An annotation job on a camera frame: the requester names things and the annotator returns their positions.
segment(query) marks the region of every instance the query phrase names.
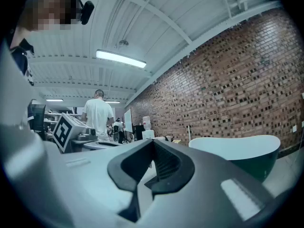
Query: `white t-shirt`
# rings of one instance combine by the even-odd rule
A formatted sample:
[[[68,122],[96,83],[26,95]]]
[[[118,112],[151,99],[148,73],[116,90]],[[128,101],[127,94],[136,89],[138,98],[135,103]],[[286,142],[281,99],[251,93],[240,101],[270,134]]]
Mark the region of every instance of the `white t-shirt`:
[[[124,131],[124,125],[121,122],[115,122],[113,123],[113,128],[114,126],[118,126],[118,131],[123,132]]]
[[[86,113],[86,125],[95,128],[96,135],[99,139],[108,141],[109,137],[106,131],[106,123],[108,118],[114,117],[110,105],[100,99],[88,100],[83,109],[83,113]]]

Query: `ceiling beam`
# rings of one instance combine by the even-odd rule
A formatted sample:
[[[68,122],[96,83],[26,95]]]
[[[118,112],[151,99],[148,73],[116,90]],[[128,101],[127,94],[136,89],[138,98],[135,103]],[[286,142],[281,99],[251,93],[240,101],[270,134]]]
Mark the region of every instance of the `ceiling beam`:
[[[152,6],[149,3],[146,3],[146,1],[144,0],[128,0],[128,1],[133,2],[141,7],[145,7],[151,13],[155,14],[160,19],[165,21],[169,26],[171,26],[188,44],[192,42],[189,36],[172,19],[170,19],[167,15],[165,15],[156,7]]]
[[[111,71],[110,81],[109,81],[108,95],[110,94],[111,84],[112,84],[112,78],[113,78],[112,76],[113,76],[114,73],[115,73],[115,69],[113,69],[113,70]]]
[[[101,86],[101,85],[85,85],[85,84],[72,84],[72,83],[36,83],[34,81],[34,87],[36,88],[73,88],[73,89],[101,89],[104,91],[108,91],[109,87]],[[136,90],[134,89],[127,89],[127,88],[118,88],[118,87],[111,87],[111,91],[116,92],[125,92],[129,94],[135,94]]]
[[[137,12],[135,13],[135,15],[133,16],[132,20],[131,20],[131,23],[129,24],[123,38],[127,38],[128,37],[128,34],[129,32],[131,31],[133,25],[135,24],[135,22],[137,21],[139,15],[141,14],[141,12],[145,9],[145,7],[149,4],[150,0],[145,0],[145,5],[144,6],[141,6]]]
[[[57,109],[61,107],[84,107],[87,100],[64,100],[62,102],[48,102],[48,106],[51,109]],[[109,103],[109,105],[113,108],[124,108],[125,103]]]
[[[168,60],[154,75],[150,78],[145,84],[140,87],[137,92],[130,97],[126,106],[132,102],[142,91],[145,90],[149,85],[153,84],[153,82],[159,78],[164,72],[166,72],[169,68],[174,66],[179,60],[183,57],[187,56],[191,53],[194,49],[198,48],[200,45],[204,44],[207,40],[215,37],[220,32],[230,28],[231,26],[236,25],[237,23],[242,22],[254,15],[262,13],[264,11],[281,7],[282,4],[280,1],[272,1],[268,2],[255,8],[249,9],[245,12],[242,12],[236,16],[233,16],[231,19],[227,19],[222,23],[219,23],[217,26],[213,27],[212,29],[208,30],[207,32],[203,33],[200,37],[198,37],[195,41],[193,41],[190,45],[186,46],[183,50],[181,50],[178,54],[173,56],[170,60]]]
[[[84,66],[84,67],[97,67],[97,68],[108,68],[117,69],[119,72],[129,73],[136,76],[150,78],[152,73],[144,71],[140,68],[135,68],[132,66],[122,66],[118,63],[111,64],[105,62],[104,59],[93,59],[85,57],[36,57],[29,58],[28,63],[31,65],[46,65],[49,63],[54,64],[70,64],[71,66]]]
[[[76,97],[76,96],[43,96],[45,99],[62,99],[64,101],[79,101],[86,102],[88,100],[93,99],[93,97]],[[119,101],[121,103],[126,103],[127,99],[117,99],[117,98],[106,98],[106,101]]]

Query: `white container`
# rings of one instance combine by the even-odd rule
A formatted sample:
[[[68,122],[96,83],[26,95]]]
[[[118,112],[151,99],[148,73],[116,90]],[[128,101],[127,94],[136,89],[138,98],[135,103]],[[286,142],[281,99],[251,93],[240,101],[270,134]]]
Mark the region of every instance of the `white container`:
[[[142,132],[142,139],[153,139],[154,136],[154,130],[146,130]]]
[[[151,129],[151,122],[148,121],[148,122],[143,122],[143,128],[145,130],[150,130]]]
[[[142,118],[142,122],[149,122],[150,121],[150,117],[149,116],[144,116]]]
[[[143,122],[143,128],[145,130],[150,130],[151,129],[151,121],[150,121],[150,117],[149,116],[144,116],[142,118],[142,122]]]
[[[155,137],[154,139],[158,139],[158,140],[166,140],[165,137]]]

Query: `headphones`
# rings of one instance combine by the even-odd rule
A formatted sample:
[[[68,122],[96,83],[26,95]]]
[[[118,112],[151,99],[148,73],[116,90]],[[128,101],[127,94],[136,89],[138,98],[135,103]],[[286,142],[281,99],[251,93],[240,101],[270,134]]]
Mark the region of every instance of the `headphones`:
[[[81,0],[74,0],[74,1],[79,1],[81,5],[81,12],[79,13],[80,18],[78,17],[77,12],[79,11],[78,9],[75,11],[76,14],[74,16],[77,17],[77,20],[80,21],[83,25],[86,25],[90,19],[90,16],[94,10],[94,4],[91,1],[87,1],[84,5]]]
[[[94,10],[94,4],[91,1],[87,1],[84,5],[79,0],[79,3],[81,5],[81,17],[80,17],[80,22],[83,25],[86,25],[90,19],[90,16]]]

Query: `short hair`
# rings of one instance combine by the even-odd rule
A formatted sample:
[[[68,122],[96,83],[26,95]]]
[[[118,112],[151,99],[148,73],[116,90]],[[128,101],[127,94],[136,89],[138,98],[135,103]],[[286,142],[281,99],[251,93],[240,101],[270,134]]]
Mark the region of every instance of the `short hair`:
[[[95,95],[98,95],[99,97],[104,97],[104,92],[101,90],[101,89],[97,89],[96,91],[95,91]]]
[[[80,0],[67,0],[67,7],[65,7],[65,18],[60,21],[60,24],[71,24],[73,19],[80,20],[81,16],[81,1]]]

